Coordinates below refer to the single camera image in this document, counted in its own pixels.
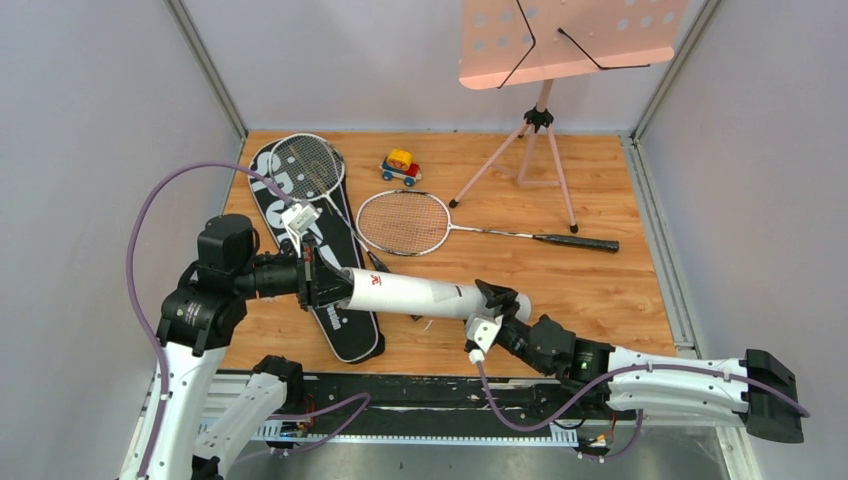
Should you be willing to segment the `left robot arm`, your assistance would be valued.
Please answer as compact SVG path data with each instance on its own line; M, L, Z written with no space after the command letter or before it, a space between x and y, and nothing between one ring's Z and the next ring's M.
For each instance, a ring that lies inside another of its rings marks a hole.
M157 367L123 479L223 479L266 421L307 425L350 403L307 404L302 365L268 355L218 420L200 432L208 392L248 301L293 296L309 310L343 299L352 283L324 261L312 238L293 251L259 253L257 232L241 214L208 220L197 250L162 301L157 328L148 332Z

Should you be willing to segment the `white shuttlecock tube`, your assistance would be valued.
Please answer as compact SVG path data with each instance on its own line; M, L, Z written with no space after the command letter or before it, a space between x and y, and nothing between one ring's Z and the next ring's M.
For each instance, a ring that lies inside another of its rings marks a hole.
M353 293L338 305L346 310L466 319L474 313L489 313L475 286L436 281L393 273L346 268L344 273L353 281ZM530 318L532 303L524 293L518 301Z

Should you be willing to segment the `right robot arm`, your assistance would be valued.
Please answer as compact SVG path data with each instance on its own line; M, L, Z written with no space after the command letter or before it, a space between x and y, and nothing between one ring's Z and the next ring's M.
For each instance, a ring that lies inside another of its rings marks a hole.
M530 324L527 304L507 287L478 280L455 288L474 364L498 346L570 392L584 417L610 411L668 410L737 417L746 432L775 443L801 444L809 411L795 374L773 354L748 349L740 358L686 359L647 354L578 337L549 316Z

